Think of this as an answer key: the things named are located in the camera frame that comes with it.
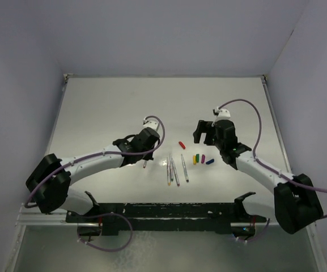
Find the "red pen cap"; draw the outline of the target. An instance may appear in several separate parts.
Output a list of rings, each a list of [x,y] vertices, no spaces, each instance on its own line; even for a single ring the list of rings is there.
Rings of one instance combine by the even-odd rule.
[[[179,145],[181,146],[182,149],[186,149],[186,146],[181,141],[179,141]]]

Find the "yellow pen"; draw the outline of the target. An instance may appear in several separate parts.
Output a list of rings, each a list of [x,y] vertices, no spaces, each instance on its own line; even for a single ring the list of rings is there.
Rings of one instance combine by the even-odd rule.
[[[167,166],[167,184],[168,186],[171,185],[171,156],[170,154],[167,157],[167,161],[166,161],[166,166]]]

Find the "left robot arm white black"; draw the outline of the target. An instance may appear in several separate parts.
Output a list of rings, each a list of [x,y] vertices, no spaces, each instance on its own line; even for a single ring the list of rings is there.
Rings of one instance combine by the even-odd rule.
[[[38,207],[44,214],[64,209],[79,214],[85,222],[93,222],[98,217],[99,204],[90,192],[77,192],[72,184],[108,169],[151,160],[161,143],[157,128],[145,127],[96,153],[64,159],[46,155],[26,181],[30,196],[24,207]]]

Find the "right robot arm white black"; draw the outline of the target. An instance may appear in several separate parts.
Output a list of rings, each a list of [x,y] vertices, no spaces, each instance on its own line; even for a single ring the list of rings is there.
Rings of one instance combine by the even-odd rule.
[[[255,192],[237,197],[233,212],[237,220],[246,222],[254,215],[274,219],[285,232],[294,234],[323,217],[311,179],[305,174],[295,176],[265,166],[255,158],[250,147],[238,141],[232,121],[200,120],[193,132],[195,144],[200,142],[202,134],[206,135],[204,144],[216,147],[227,165],[250,176],[273,195],[268,202]]]

